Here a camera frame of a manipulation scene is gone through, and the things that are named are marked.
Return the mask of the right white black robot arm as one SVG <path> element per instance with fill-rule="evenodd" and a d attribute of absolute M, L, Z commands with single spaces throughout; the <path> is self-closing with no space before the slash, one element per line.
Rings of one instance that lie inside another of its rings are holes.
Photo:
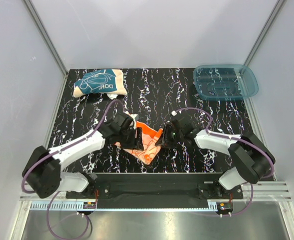
<path fill-rule="evenodd" d="M 156 146 L 172 149 L 178 143 L 209 149 L 231 157 L 234 167 L 223 173 L 214 185 L 215 195 L 225 198 L 232 188 L 243 183 L 255 184 L 273 175 L 275 159 L 258 137 L 222 134 L 207 129 L 196 129 L 184 120 L 174 119 L 163 129 Z"/>

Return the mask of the orange Doraemon towel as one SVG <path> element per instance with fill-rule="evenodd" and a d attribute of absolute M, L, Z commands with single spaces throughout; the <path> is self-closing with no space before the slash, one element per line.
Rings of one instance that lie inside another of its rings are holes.
<path fill-rule="evenodd" d="M 161 146 L 156 146 L 156 142 L 160 139 L 163 129 L 154 130 L 140 121 L 135 121 L 134 124 L 136 128 L 141 129 L 142 149 L 130 149 L 120 142 L 115 142 L 114 145 L 128 152 L 143 164 L 150 165 L 161 150 Z"/>

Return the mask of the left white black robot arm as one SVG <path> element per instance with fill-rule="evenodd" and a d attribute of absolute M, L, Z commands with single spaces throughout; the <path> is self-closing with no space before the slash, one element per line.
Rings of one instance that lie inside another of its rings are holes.
<path fill-rule="evenodd" d="M 25 189 L 24 192 L 36 193 L 41 199 L 58 191 L 91 197 L 95 191 L 92 176 L 63 170 L 85 155 L 115 143 L 123 149 L 142 151 L 142 129 L 137 126 L 138 118 L 137 114 L 120 112 L 113 119 L 68 143 L 50 149 L 42 145 L 37 147 L 22 173 L 24 182 L 30 186 L 30 190 Z"/>

